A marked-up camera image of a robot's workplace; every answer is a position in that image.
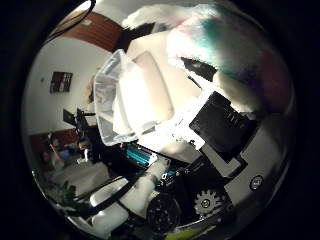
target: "cable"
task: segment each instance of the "cable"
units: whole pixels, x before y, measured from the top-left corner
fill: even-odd
[[[58,32],[55,32],[55,33],[49,35],[48,38],[47,38],[47,40],[43,43],[42,46],[48,44],[49,42],[51,42],[51,41],[54,40],[55,38],[61,36],[61,35],[64,34],[65,32],[69,31],[70,29],[74,28],[74,27],[77,26],[79,23],[81,23],[81,22],[92,12],[94,6],[96,5],[96,0],[90,0],[90,1],[91,1],[91,5],[90,5],[90,7],[88,8],[87,11],[85,11],[85,12],[83,12],[83,13],[81,13],[81,14],[78,14],[77,16],[75,16],[75,17],[73,17],[73,18],[71,18],[71,19],[68,19],[67,21],[65,21],[65,22],[62,23],[61,25],[64,25],[65,23],[67,23],[67,22],[71,21],[72,19],[75,19],[75,18],[77,18],[77,17],[79,17],[79,16],[81,16],[82,14],[85,13],[84,16],[83,16],[80,20],[78,20],[77,22],[71,24],[69,27],[66,27],[65,29],[62,29],[62,30],[60,30],[60,31],[58,31]]]
[[[188,76],[188,78],[200,89],[202,89],[202,87],[200,86],[199,83],[196,82],[196,80],[194,80],[191,76]]]

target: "black plastic part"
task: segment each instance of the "black plastic part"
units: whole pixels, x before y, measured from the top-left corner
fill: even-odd
[[[160,193],[153,198],[147,209],[147,222],[156,233],[167,233],[178,226],[181,210],[169,194]]]
[[[74,117],[74,115],[67,111],[66,109],[63,109],[63,121],[66,123],[69,123],[70,125],[76,127],[77,123],[76,123],[76,119]]]
[[[213,75],[217,72],[214,67],[207,63],[190,58],[181,57],[181,59],[186,69],[212,82]]]
[[[159,191],[168,193],[177,200],[181,209],[180,223],[185,225],[199,218],[194,209],[197,194],[203,190],[218,189],[227,196],[225,182],[211,162],[201,156],[188,167],[178,170],[175,176],[166,179]]]
[[[151,33],[154,24],[144,24],[136,29],[124,29],[121,33],[119,40],[117,41],[116,45],[113,48],[113,52],[117,49],[123,49],[125,52],[128,50],[128,47],[132,40],[143,37]]]
[[[86,132],[90,129],[90,126],[89,126],[88,121],[85,117],[84,111],[80,110],[79,108],[77,108],[76,120],[77,120],[77,130],[78,131]]]
[[[231,102],[214,92],[191,122],[190,128],[227,158],[238,155],[255,127],[255,122],[236,112]]]

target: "screw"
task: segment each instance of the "screw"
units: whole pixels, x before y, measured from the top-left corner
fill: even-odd
[[[255,176],[250,182],[250,188],[252,191],[256,191],[263,183],[263,177],[258,175]]]
[[[232,209],[233,209],[233,206],[230,204],[229,206],[227,206],[227,211],[232,211]]]
[[[208,199],[203,200],[201,206],[203,208],[208,208],[210,206],[210,201]]]

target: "black electronic device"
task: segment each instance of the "black electronic device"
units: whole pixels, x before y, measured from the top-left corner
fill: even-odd
[[[199,157],[189,166],[178,170],[174,176],[162,181],[159,191],[171,195],[180,206],[180,225],[197,221],[199,216],[210,215],[223,220],[221,212],[227,205],[232,205],[224,189],[227,179],[219,174],[205,156]],[[206,200],[202,198],[205,196],[209,196],[209,205],[201,210],[202,200]]]
[[[84,111],[77,108],[77,116],[76,116],[77,129],[80,132],[85,132],[86,130],[89,129],[89,124],[85,116],[86,114],[84,113]]]
[[[72,126],[77,126],[75,116],[66,109],[63,109],[63,121],[71,124]]]
[[[213,92],[190,124],[190,128],[226,160],[238,155],[256,126],[255,121],[230,105],[227,98]]]

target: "light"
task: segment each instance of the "light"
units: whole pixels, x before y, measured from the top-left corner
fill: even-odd
[[[98,5],[102,0],[96,0],[96,5]],[[91,6],[91,0],[85,1],[79,7],[77,7],[74,11],[86,11]]]

